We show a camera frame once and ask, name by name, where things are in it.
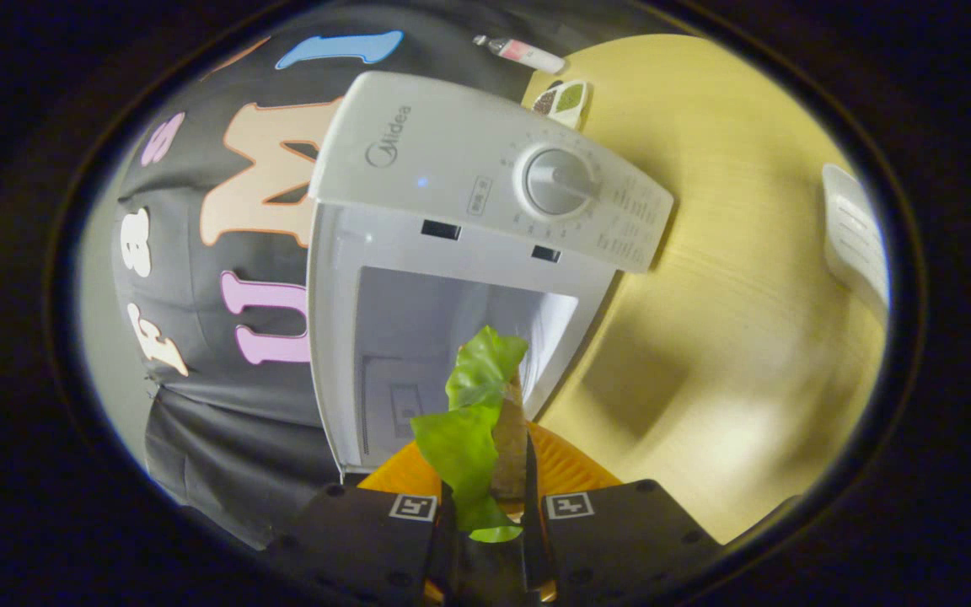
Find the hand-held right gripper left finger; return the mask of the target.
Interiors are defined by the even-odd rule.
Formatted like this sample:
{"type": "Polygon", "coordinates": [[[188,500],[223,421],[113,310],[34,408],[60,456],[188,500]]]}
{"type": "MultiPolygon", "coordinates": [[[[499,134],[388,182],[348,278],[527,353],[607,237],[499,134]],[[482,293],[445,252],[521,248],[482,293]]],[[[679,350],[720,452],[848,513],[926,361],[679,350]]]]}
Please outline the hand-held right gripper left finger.
{"type": "Polygon", "coordinates": [[[266,560],[314,604],[453,604],[453,499],[416,442],[355,486],[321,488],[266,560]]]}

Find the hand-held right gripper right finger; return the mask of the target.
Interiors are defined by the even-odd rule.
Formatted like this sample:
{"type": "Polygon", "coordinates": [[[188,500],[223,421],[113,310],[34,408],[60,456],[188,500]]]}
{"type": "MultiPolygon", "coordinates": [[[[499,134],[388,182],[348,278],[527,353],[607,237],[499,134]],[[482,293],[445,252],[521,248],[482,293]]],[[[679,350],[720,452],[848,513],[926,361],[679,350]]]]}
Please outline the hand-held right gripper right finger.
{"type": "Polygon", "coordinates": [[[671,604],[723,552],[652,479],[529,426],[524,576],[548,604],[671,604]]]}

